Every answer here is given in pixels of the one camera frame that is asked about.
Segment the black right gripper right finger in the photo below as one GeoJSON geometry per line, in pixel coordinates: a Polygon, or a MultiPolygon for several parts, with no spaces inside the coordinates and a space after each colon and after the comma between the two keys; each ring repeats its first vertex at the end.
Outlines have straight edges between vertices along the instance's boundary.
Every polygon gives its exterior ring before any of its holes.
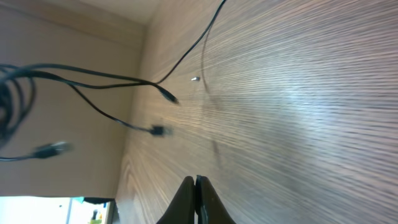
{"type": "Polygon", "coordinates": [[[195,211],[198,224],[236,224],[206,176],[196,178],[195,211]]]}

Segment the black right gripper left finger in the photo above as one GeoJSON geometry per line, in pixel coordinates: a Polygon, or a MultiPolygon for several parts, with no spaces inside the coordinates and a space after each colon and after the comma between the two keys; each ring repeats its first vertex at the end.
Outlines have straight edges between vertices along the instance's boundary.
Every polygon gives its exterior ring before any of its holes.
{"type": "Polygon", "coordinates": [[[157,224],[194,224],[195,183],[186,176],[157,224]]]}

